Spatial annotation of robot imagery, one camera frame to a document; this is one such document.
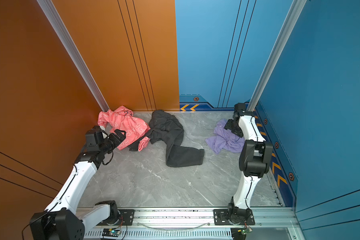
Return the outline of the black dark grey cloth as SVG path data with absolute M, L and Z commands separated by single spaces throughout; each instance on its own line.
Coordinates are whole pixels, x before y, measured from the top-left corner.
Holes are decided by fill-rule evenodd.
M 128 146 L 131 152 L 138 151 L 143 146 L 143 139 L 151 144 L 163 141 L 166 144 L 166 165 L 172 168 L 198 166 L 203 164 L 205 151 L 182 146 L 184 128 L 179 120 L 163 110 L 152 113 L 149 122 L 150 130 L 145 135 Z

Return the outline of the purple lavender cloth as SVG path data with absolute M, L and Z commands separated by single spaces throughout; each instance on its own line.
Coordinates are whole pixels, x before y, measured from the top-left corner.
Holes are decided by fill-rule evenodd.
M 245 144 L 245 139 L 224 129 L 227 119 L 220 120 L 214 128 L 214 136 L 206 138 L 205 142 L 218 155 L 221 150 L 227 150 L 232 153 L 241 153 Z

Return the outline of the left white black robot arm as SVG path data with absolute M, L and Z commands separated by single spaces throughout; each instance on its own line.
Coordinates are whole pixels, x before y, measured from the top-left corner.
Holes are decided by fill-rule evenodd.
M 106 155 L 113 155 L 126 139 L 126 132 L 107 134 L 100 126 L 86 132 L 86 143 L 75 160 L 72 172 L 52 202 L 41 213 L 35 213 L 28 226 L 35 240 L 82 240 L 85 233 L 100 222 L 119 224 L 121 213 L 115 201 L 96 204 L 83 216 L 77 216 L 79 201 Z

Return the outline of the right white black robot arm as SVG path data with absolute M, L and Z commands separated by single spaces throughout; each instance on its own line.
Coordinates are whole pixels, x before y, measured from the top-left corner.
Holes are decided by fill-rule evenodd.
M 245 103 L 235 105 L 233 118 L 228 120 L 225 129 L 244 139 L 239 157 L 241 179 L 228 204 L 227 220 L 232 225 L 254 225 L 251 199 L 258 182 L 269 172 L 273 145 L 263 137 L 254 112 L 247 111 Z

